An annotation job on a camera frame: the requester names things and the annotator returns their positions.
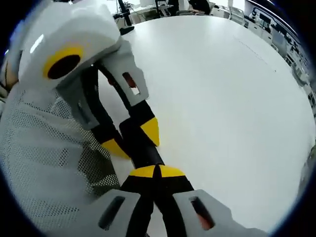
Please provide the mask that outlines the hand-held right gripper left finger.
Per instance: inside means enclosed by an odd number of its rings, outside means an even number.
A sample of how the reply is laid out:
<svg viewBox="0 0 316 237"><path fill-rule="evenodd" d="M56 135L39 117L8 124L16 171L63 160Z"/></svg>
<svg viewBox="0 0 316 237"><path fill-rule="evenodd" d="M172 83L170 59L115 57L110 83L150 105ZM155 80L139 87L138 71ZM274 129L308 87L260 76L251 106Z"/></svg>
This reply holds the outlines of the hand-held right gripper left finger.
<svg viewBox="0 0 316 237"><path fill-rule="evenodd" d="M143 237L154 208L158 165L133 170L119 190L113 189L84 210L80 237Z"/></svg>

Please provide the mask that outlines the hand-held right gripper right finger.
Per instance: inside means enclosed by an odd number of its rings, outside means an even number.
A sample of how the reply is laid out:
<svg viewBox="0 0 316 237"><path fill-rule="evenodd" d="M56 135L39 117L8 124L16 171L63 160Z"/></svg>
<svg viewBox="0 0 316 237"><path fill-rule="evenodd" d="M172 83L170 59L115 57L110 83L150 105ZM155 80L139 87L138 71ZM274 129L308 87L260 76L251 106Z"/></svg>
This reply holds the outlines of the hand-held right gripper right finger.
<svg viewBox="0 0 316 237"><path fill-rule="evenodd" d="M257 228L236 222L231 210L202 189L195 190L185 174L158 165L158 208L169 237L265 237Z"/></svg>

